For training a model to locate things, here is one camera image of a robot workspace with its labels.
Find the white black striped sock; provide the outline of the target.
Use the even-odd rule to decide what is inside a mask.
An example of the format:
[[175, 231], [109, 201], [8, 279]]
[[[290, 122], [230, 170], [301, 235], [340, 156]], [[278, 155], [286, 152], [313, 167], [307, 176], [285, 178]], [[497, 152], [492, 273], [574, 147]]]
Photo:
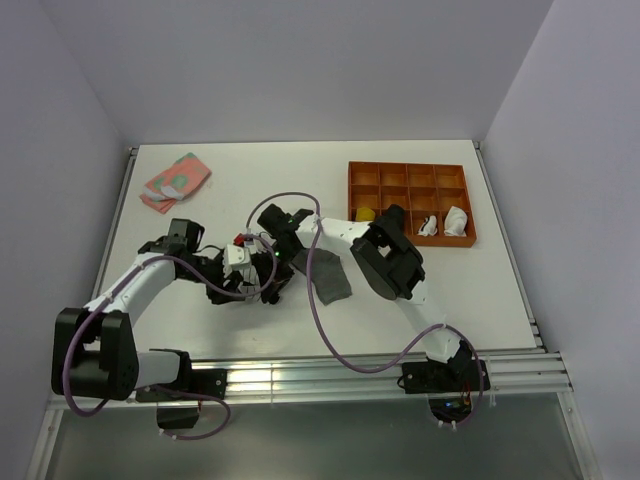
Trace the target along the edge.
[[273, 258], [267, 251], [252, 254], [249, 262], [239, 270], [242, 276], [239, 291], [247, 294], [249, 300], [260, 300], [266, 305], [276, 304], [280, 299], [276, 280], [273, 280], [264, 291], [260, 291], [270, 278], [272, 267]]

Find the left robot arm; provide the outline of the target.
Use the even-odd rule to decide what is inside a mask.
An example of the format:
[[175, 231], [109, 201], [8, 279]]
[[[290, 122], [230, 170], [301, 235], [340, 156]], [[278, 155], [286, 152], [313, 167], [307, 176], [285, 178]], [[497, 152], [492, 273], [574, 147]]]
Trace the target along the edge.
[[248, 297], [243, 274], [258, 259], [264, 262], [260, 269], [266, 277], [257, 289], [264, 291], [277, 260], [254, 235], [243, 235], [243, 245], [229, 244], [209, 258], [200, 252], [204, 232], [194, 221], [172, 220], [167, 234], [146, 242], [114, 285], [85, 306], [58, 314], [51, 370], [54, 393], [67, 400], [125, 400], [136, 390], [159, 386], [172, 399], [191, 394], [195, 375], [189, 354], [171, 349], [138, 352], [136, 321], [176, 280], [205, 285], [214, 304]]

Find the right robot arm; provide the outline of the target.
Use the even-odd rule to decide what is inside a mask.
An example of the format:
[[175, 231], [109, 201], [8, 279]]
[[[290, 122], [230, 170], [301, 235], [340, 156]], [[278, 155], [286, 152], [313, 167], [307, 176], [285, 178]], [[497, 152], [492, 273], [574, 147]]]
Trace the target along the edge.
[[[466, 379], [470, 366], [482, 377], [482, 361], [470, 340], [446, 323], [442, 311], [429, 303], [423, 257], [404, 235], [403, 214], [401, 207], [393, 205], [374, 221], [363, 223], [323, 217], [318, 209], [289, 214], [271, 204], [259, 215], [258, 224], [275, 240], [282, 260], [307, 252], [304, 273], [311, 315], [323, 343], [340, 364], [361, 374], [381, 373], [400, 363], [416, 344], [425, 340], [424, 350], [427, 362], [433, 365], [435, 383], [452, 390]], [[388, 363], [374, 368], [357, 366], [329, 340], [317, 310], [313, 286], [318, 278], [315, 260], [321, 238], [346, 247], [373, 292], [394, 302], [408, 320], [423, 328]]]

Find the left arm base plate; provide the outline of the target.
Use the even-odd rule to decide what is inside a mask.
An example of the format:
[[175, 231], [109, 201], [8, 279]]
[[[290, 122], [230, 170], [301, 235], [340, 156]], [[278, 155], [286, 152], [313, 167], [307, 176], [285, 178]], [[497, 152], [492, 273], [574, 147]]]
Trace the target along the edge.
[[151, 388], [149, 391], [141, 390], [136, 393], [137, 402], [169, 402], [169, 401], [189, 401], [192, 395], [214, 397], [220, 400], [225, 399], [227, 387], [226, 369], [197, 369], [191, 374], [191, 380], [187, 387], [168, 386], [172, 393]]

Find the grey sock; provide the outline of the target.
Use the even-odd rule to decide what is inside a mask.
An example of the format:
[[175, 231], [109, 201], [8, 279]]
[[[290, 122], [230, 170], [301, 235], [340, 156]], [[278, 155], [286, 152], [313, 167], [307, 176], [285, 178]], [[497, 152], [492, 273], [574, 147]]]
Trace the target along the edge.
[[313, 252], [311, 284], [320, 302], [328, 306], [352, 295], [352, 288], [338, 255], [317, 248]]

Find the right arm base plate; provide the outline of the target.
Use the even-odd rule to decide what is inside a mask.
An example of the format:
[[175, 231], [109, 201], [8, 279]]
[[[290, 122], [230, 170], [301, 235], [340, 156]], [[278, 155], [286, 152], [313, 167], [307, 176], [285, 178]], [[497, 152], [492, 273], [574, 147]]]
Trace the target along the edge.
[[469, 363], [459, 373], [449, 366], [435, 361], [406, 362], [401, 365], [398, 385], [407, 394], [440, 394], [454, 392], [479, 392], [491, 388], [484, 361], [480, 361], [479, 374], [475, 362]]

